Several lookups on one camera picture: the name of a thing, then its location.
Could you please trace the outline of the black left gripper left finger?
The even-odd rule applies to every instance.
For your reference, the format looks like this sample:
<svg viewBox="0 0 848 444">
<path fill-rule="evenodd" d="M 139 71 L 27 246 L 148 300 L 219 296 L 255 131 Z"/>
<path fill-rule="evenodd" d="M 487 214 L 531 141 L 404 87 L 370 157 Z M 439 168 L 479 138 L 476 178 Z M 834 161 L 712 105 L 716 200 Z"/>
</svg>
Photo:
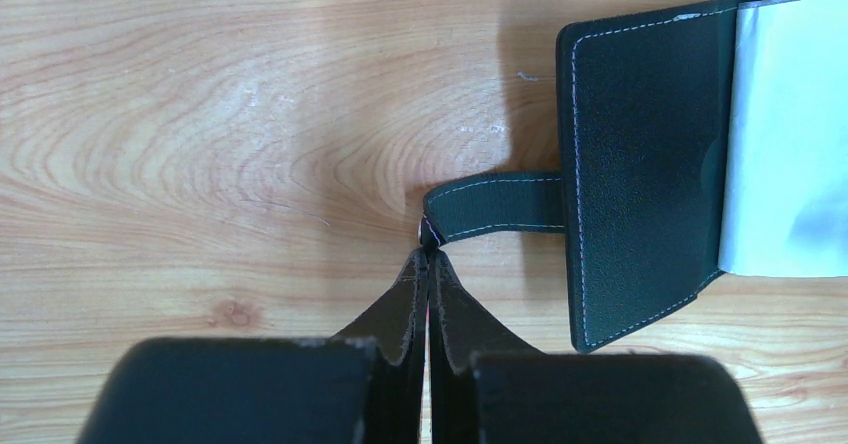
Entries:
<svg viewBox="0 0 848 444">
<path fill-rule="evenodd" d="M 321 338 L 160 337 L 114 367 L 83 443 L 415 443 L 427 257 Z"/>
</svg>

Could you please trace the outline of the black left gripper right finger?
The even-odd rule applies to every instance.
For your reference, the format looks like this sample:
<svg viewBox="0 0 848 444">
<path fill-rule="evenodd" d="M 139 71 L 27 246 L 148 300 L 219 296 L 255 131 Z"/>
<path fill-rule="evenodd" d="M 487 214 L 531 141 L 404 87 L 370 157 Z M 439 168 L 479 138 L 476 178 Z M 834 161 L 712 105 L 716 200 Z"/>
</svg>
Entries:
<svg viewBox="0 0 848 444">
<path fill-rule="evenodd" d="M 429 255 L 436 443 L 757 443 L 736 381 L 680 354 L 547 354 L 518 337 Z"/>
</svg>

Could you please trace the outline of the black leather card holder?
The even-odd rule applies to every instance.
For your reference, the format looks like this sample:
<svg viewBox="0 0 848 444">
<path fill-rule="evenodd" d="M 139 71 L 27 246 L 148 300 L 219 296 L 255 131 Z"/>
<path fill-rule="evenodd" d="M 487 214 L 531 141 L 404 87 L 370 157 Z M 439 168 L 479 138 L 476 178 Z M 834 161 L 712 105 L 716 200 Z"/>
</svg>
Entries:
<svg viewBox="0 0 848 444">
<path fill-rule="evenodd" d="M 454 180 L 429 252 L 565 238 L 570 334 L 589 353 L 724 273 L 847 273 L 847 0 L 715 0 L 565 26 L 560 167 Z"/>
</svg>

